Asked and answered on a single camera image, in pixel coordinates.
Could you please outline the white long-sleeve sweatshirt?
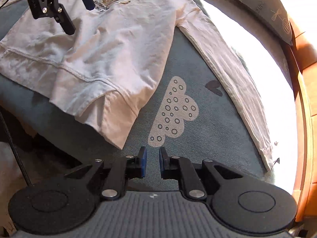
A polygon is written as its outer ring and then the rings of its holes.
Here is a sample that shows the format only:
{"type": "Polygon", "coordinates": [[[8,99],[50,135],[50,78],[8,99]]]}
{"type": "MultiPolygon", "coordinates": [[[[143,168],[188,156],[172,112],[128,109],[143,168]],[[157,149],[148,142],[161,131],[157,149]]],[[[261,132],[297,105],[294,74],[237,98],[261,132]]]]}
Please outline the white long-sleeve sweatshirt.
{"type": "Polygon", "coordinates": [[[47,97],[122,149],[163,76],[179,28],[220,81],[263,160],[273,143],[254,81],[193,0],[61,0],[76,30],[28,9],[1,40],[1,74],[47,97]]]}

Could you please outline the blue patterned bed sheet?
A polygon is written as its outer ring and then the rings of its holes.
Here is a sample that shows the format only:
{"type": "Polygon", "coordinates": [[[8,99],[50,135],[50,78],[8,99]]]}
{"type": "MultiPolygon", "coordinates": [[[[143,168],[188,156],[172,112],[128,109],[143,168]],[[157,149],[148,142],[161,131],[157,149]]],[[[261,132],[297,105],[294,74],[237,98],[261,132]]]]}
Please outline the blue patterned bed sheet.
{"type": "MultiPolygon", "coordinates": [[[[233,101],[197,49],[175,28],[163,76],[140,110],[122,149],[107,142],[42,94],[1,74],[1,105],[38,135],[86,163],[114,160],[144,146],[147,175],[139,187],[174,190],[174,181],[159,176],[159,147],[194,162],[210,158],[291,192],[297,164],[296,112],[290,75],[253,35],[216,8],[212,0],[193,0],[210,18],[242,62],[260,94],[273,143],[275,161],[268,170],[233,101]]],[[[29,9],[27,0],[1,9],[1,40],[29,9]]]]}

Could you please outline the blue-grey pillow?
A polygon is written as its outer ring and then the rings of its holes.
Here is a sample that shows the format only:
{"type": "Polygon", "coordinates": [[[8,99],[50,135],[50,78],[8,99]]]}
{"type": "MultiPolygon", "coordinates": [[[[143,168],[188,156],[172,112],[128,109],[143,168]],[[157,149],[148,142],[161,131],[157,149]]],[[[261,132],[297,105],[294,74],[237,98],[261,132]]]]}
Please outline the blue-grey pillow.
{"type": "Polygon", "coordinates": [[[281,0],[237,0],[285,43],[292,45],[292,28],[281,0]]]}

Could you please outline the wooden headboard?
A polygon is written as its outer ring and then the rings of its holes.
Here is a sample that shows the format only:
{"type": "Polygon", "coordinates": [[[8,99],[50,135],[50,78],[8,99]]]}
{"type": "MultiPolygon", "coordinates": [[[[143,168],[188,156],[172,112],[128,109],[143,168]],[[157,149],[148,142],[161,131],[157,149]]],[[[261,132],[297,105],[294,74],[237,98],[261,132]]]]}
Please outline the wooden headboard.
{"type": "Polygon", "coordinates": [[[296,102],[298,163],[293,197],[296,221],[316,218],[316,0],[282,0],[292,46],[283,45],[296,102]]]}

